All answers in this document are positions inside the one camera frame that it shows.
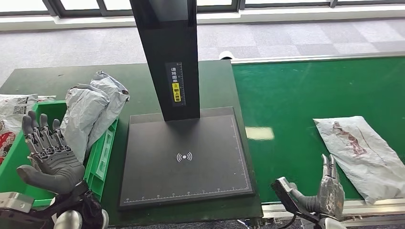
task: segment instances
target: white plastic bag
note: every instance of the white plastic bag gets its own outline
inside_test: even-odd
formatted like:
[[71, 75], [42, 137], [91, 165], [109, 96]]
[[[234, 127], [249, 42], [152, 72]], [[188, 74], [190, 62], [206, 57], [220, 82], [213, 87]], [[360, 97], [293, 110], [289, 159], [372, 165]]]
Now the white plastic bag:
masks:
[[329, 152], [367, 203], [405, 198], [405, 166], [361, 116], [314, 119]]
[[128, 90], [124, 85], [102, 71], [96, 72], [90, 85], [105, 92], [110, 98], [110, 103], [94, 123], [89, 136], [88, 148], [106, 132], [121, 113], [125, 102], [129, 100]]
[[61, 131], [66, 143], [82, 163], [93, 124], [108, 103], [107, 94], [86, 84], [79, 84], [66, 94], [67, 110], [61, 122]]
[[0, 158], [7, 155], [15, 136], [21, 131], [22, 117], [37, 100], [37, 94], [0, 94]]
[[47, 101], [55, 101], [56, 95], [39, 95], [38, 102], [47, 102]]

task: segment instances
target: robotic arm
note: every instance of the robotic arm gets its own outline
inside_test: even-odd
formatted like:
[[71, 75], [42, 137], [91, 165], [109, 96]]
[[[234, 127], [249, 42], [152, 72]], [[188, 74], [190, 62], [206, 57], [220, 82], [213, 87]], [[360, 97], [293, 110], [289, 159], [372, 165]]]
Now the robotic arm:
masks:
[[17, 168], [17, 173], [28, 185], [56, 194], [54, 203], [44, 210], [31, 209], [34, 199], [9, 192], [0, 193], [0, 218], [24, 223], [43, 222], [51, 225], [57, 215], [54, 229], [106, 229], [108, 214], [94, 198], [86, 181], [85, 167], [77, 160], [66, 144], [60, 130], [60, 121], [53, 121], [53, 132], [48, 126], [48, 117], [29, 111], [22, 120], [25, 142], [30, 149], [30, 165]]
[[325, 155], [323, 174], [318, 194], [307, 197], [298, 191], [297, 185], [281, 177], [271, 185], [288, 212], [315, 224], [315, 229], [345, 229], [339, 222], [343, 212], [344, 191], [339, 183], [335, 158], [330, 162]]

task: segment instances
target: yellow label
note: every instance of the yellow label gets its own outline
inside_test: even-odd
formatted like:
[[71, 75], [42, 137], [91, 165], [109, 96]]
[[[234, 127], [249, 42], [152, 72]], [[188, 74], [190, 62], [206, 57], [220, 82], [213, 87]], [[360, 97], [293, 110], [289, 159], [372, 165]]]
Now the yellow label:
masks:
[[181, 102], [179, 83], [172, 83], [173, 97], [175, 102]]

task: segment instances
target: black pillar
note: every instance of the black pillar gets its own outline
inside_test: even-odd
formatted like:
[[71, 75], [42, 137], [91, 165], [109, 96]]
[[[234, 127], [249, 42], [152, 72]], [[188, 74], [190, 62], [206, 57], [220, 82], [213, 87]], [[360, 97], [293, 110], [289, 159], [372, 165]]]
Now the black pillar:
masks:
[[130, 0], [165, 121], [200, 117], [196, 0]]

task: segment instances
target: qr code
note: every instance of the qr code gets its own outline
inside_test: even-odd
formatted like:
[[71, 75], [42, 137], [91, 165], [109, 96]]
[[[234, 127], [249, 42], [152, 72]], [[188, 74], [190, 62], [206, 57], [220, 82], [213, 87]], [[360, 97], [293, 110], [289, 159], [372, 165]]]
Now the qr code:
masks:
[[26, 111], [27, 111], [26, 106], [15, 106], [14, 110], [13, 110], [13, 115], [14, 114], [23, 115], [23, 114], [25, 114]]
[[28, 97], [17, 98], [17, 101], [16, 101], [17, 104], [26, 104], [27, 102], [28, 102]]

